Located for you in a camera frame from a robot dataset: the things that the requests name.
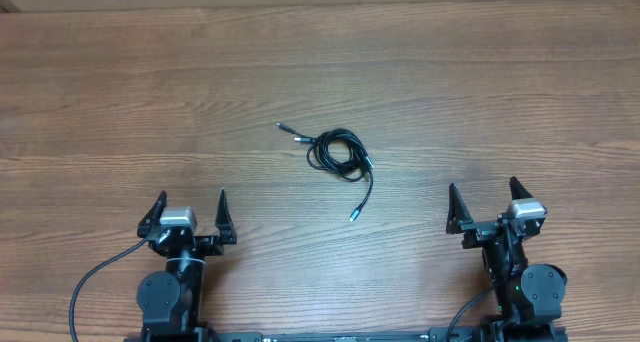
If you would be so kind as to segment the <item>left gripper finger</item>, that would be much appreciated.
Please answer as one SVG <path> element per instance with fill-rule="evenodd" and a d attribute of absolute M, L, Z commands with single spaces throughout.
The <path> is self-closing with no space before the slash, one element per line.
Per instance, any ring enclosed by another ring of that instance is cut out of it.
<path fill-rule="evenodd" d="M 237 243 L 237 233 L 229 212 L 228 202 L 224 189 L 222 189 L 220 192 L 215 226 L 219 231 L 219 243 L 221 245 Z"/>
<path fill-rule="evenodd" d="M 141 219 L 137 227 L 138 237 L 147 237 L 155 225 L 159 223 L 162 212 L 167 206 L 167 193 L 162 191 L 154 205 Z"/>

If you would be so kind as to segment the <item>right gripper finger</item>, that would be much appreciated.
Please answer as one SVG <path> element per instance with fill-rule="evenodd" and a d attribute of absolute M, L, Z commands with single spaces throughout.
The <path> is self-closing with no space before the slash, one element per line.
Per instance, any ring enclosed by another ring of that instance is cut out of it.
<path fill-rule="evenodd" d="M 460 234 L 473 223 L 473 218 L 471 217 L 455 183 L 451 183 L 449 185 L 448 193 L 449 210 L 446 223 L 446 233 Z"/>
<path fill-rule="evenodd" d="M 509 179 L 509 188 L 513 200 L 532 198 L 532 194 L 522 185 L 516 176 L 512 176 Z"/>

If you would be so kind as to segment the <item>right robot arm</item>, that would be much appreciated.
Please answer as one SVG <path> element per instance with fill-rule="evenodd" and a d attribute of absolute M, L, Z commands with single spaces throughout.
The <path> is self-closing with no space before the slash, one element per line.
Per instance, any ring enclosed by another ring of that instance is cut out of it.
<path fill-rule="evenodd" d="M 562 315 L 561 303 L 568 278 L 552 264 L 528 262 L 523 242 L 540 234 L 547 208 L 511 177 L 512 200 L 493 221 L 476 222 L 459 189 L 449 185 L 448 234 L 461 234 L 465 249 L 480 248 L 491 286 L 467 302 L 446 329 L 447 341 L 566 341 L 554 321 Z M 482 319 L 477 327 L 460 327 L 461 317 L 490 294 L 499 313 Z"/>

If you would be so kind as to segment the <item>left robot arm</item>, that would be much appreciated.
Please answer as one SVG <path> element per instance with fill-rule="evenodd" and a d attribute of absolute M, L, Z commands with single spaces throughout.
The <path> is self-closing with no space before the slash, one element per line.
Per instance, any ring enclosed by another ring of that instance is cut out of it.
<path fill-rule="evenodd" d="M 161 192 L 141 219 L 137 235 L 166 259 L 165 269 L 147 275 L 136 299 L 142 317 L 143 341 L 218 341 L 220 337 L 200 320 L 205 259 L 221 256 L 226 245 L 237 243 L 236 230 L 221 192 L 214 235 L 198 235 L 197 219 L 190 207 L 170 207 Z"/>

